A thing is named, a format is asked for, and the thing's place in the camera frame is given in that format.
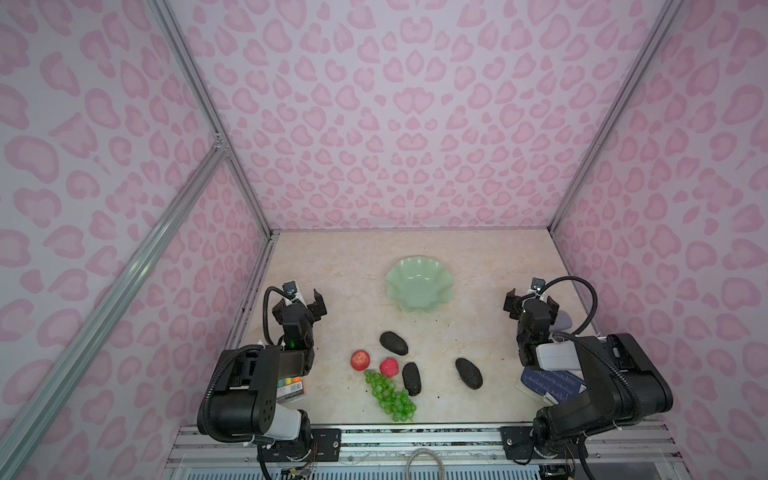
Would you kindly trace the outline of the dark avocado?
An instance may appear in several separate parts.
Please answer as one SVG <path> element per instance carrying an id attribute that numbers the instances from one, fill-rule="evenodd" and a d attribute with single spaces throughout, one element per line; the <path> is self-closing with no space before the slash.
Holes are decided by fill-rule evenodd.
<path id="1" fill-rule="evenodd" d="M 401 376 L 404 388 L 409 396 L 414 397 L 421 393 L 421 375 L 418 366 L 414 362 L 408 362 L 404 365 Z"/>
<path id="2" fill-rule="evenodd" d="M 479 368 L 466 358 L 457 358 L 455 368 L 461 381 L 470 389 L 478 390 L 483 386 L 483 376 Z"/>
<path id="3" fill-rule="evenodd" d="M 408 343 L 392 331 L 383 332 L 379 337 L 379 342 L 383 348 L 396 355 L 405 356 L 409 353 Z"/>

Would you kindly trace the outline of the pink fake strawberry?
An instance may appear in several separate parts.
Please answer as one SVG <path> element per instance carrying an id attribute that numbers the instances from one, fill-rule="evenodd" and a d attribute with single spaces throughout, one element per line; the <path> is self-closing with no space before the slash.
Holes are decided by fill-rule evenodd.
<path id="1" fill-rule="evenodd" d="M 393 378 L 399 373 L 400 367 L 394 358 L 387 358 L 380 363 L 379 371 L 386 378 Z"/>

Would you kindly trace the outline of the green fake grape bunch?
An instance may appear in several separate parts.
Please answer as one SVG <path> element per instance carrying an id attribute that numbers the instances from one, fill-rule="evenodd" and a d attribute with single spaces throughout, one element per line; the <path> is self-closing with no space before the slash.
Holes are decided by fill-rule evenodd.
<path id="1" fill-rule="evenodd" d="M 373 370 L 366 370 L 364 379 L 379 407 L 394 422 L 413 420 L 417 408 L 407 390 L 397 390 L 390 378 Z"/>

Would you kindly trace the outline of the red fake apple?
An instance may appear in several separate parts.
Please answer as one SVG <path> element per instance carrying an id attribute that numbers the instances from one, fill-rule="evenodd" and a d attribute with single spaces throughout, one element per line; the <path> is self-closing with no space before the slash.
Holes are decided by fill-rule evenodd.
<path id="1" fill-rule="evenodd" d="M 365 350 L 357 350 L 350 358 L 350 365 L 355 371 L 365 371 L 370 365 L 370 355 Z"/>

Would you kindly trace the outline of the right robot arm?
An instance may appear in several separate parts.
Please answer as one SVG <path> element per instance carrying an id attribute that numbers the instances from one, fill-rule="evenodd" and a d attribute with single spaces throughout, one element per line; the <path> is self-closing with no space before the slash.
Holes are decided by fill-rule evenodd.
<path id="1" fill-rule="evenodd" d="M 670 386 L 632 335 L 555 331 L 559 305 L 533 292 L 508 292 L 503 310 L 517 322 L 525 372 L 577 372 L 583 382 L 575 396 L 536 413 L 528 438 L 510 443 L 517 455 L 556 458 L 591 436 L 672 409 Z"/>

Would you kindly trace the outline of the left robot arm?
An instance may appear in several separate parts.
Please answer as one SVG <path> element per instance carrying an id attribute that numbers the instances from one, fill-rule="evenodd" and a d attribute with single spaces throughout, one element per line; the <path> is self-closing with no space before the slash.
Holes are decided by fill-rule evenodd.
<path id="1" fill-rule="evenodd" d="M 278 402 L 278 383 L 310 372 L 313 326 L 327 308 L 315 293 L 308 305 L 283 300 L 273 313 L 281 320 L 282 342 L 223 351 L 197 414 L 201 434 L 219 443 L 255 446 L 264 475 L 268 462 L 284 459 L 309 466 L 319 455 L 308 414 Z"/>

